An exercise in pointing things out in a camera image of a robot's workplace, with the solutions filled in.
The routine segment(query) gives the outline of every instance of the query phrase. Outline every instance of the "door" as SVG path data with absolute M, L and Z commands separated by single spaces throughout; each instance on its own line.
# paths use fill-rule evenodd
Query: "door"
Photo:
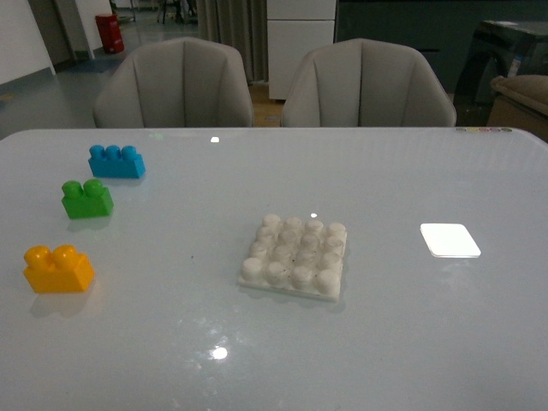
M 54 69 L 58 72 L 73 66 L 73 52 L 55 0 L 28 0 L 28 3 Z

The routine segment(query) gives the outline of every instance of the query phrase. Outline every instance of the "white wall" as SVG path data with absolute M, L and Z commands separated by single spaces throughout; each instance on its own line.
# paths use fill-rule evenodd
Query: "white wall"
M 87 43 L 90 49 L 96 50 L 103 46 L 99 30 L 95 23 L 96 15 L 111 15 L 109 0 L 76 0 L 76 6 L 80 12 L 84 32 L 86 32 Z
M 2 0 L 0 84 L 47 68 L 51 60 L 27 0 Z
M 89 49 L 102 46 L 95 15 L 111 14 L 109 0 L 73 0 Z M 0 84 L 50 68 L 51 59 L 27 0 L 0 0 Z

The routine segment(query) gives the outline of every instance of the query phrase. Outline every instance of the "chair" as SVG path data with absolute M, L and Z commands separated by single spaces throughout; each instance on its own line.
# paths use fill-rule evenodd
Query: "chair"
M 240 53 L 195 38 L 141 46 L 93 106 L 98 128 L 251 127 Z
M 404 45 L 353 39 L 308 53 L 283 127 L 453 127 L 456 113 L 428 61 Z

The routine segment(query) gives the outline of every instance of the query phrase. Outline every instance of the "blue toy block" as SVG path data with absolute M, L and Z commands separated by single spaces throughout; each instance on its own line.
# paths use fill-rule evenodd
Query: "blue toy block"
M 88 160 L 92 173 L 104 178 L 141 178 L 145 174 L 143 157 L 133 146 L 92 146 Z

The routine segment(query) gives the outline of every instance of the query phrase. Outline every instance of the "floor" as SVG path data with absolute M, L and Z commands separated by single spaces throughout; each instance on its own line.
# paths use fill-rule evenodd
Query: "floor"
M 118 64 L 140 45 L 177 37 L 198 37 L 197 24 L 157 23 L 157 13 L 136 11 L 136 21 L 120 10 L 125 50 L 115 55 L 102 51 L 96 60 L 51 75 L 50 70 L 0 85 L 0 140 L 30 128 L 94 128 L 92 104 Z M 278 127 L 283 105 L 268 99 L 268 86 L 250 86 L 255 126 Z

